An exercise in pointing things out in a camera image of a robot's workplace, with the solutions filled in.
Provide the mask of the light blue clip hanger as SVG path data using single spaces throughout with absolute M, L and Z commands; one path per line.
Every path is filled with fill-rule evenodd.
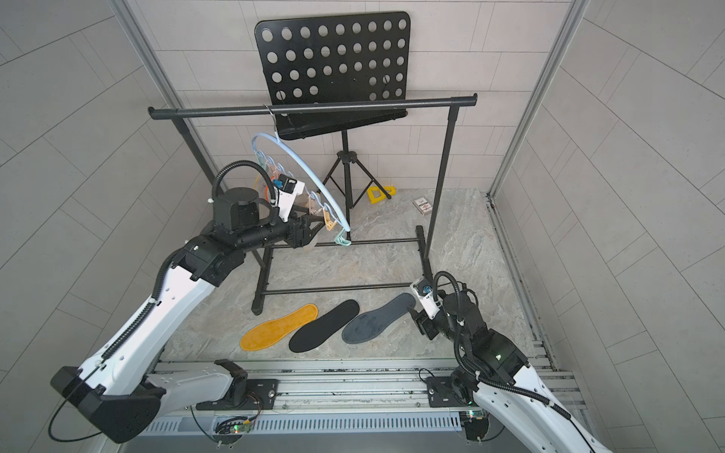
M 310 168 L 310 166 L 296 154 L 296 152 L 290 148 L 286 143 L 283 143 L 281 137 L 279 137 L 278 127 L 277 127 L 277 121 L 273 120 L 274 122 L 274 135 L 271 136 L 266 133 L 259 133 L 256 134 L 252 140 L 251 140 L 251 146 L 252 151 L 257 157 L 258 163 L 262 168 L 266 169 L 268 164 L 271 164 L 271 171 L 274 169 L 278 169 L 281 172 L 284 172 L 284 168 L 281 165 L 277 165 L 275 163 L 275 160 L 272 158 L 269 158 L 262 152 L 262 150 L 258 149 L 256 145 L 256 141 L 259 137 L 263 137 L 265 139 L 268 139 L 270 142 L 277 145 L 282 151 L 286 152 L 287 155 L 307 174 L 307 176 L 313 181 L 316 188 L 319 190 L 320 194 L 326 198 L 326 202 L 322 202 L 319 199 L 319 196 L 313 196 L 313 199 L 316 200 L 316 203 L 320 206 L 322 211 L 327 210 L 330 212 L 332 217 L 337 221 L 337 224 L 341 226 L 342 230 L 345 230 L 348 233 L 351 233 L 351 228 L 349 226 L 349 221 L 347 221 L 346 216 L 343 214 L 343 210 L 340 208 L 338 203 L 334 200 L 332 194 L 330 191 L 325 187 L 325 184 L 322 182 L 319 177 L 317 177 L 317 174 Z

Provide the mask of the grey dark-edged insole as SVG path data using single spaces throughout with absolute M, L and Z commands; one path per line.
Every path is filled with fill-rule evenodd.
M 399 294 L 384 306 L 356 316 L 343 329 L 342 339 L 348 345 L 369 342 L 413 309 L 415 304 L 416 299 L 411 294 Z

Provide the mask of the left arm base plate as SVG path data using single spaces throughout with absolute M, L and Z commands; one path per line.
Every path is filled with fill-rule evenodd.
M 245 385 L 232 385 L 225 396 L 216 401 L 196 404 L 198 411 L 263 411 L 272 410 L 279 389 L 277 379 L 247 379 Z

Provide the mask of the yellow insole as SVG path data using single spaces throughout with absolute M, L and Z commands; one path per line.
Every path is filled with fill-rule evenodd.
M 253 352 L 268 349 L 279 343 L 290 333 L 315 321 L 318 308 L 315 304 L 307 304 L 279 319 L 266 321 L 249 330 L 240 340 L 243 351 Z

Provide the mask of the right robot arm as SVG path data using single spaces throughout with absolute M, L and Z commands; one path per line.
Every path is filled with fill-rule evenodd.
M 532 452 L 607 452 L 542 381 L 529 358 L 487 326 L 478 297 L 450 273 L 410 285 L 423 310 L 410 313 L 429 339 L 453 342 L 458 364 L 451 391 L 466 406 L 491 413 Z

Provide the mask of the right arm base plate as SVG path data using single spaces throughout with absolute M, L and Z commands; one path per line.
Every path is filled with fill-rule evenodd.
M 451 384 L 452 379 L 445 377 L 425 377 L 427 396 L 431 408 L 476 408 L 476 404 L 467 396 L 461 396 Z

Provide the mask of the white black insole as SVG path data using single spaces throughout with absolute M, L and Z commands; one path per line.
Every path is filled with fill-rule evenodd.
M 289 349 L 293 353 L 304 353 L 320 347 L 359 313 L 360 305 L 356 300 L 345 300 L 328 313 L 300 328 L 291 338 Z

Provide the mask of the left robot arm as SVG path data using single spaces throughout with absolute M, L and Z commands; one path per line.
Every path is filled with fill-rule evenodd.
M 151 367 L 187 316 L 249 253 L 285 242 L 307 245 L 316 231 L 296 199 L 304 182 L 270 177 L 250 160 L 224 167 L 213 181 L 213 219 L 160 266 L 151 295 L 130 320 L 78 367 L 64 366 L 52 387 L 98 432 L 126 443 L 158 417 L 198 403 L 238 408 L 249 400 L 247 371 L 230 360 L 158 375 Z

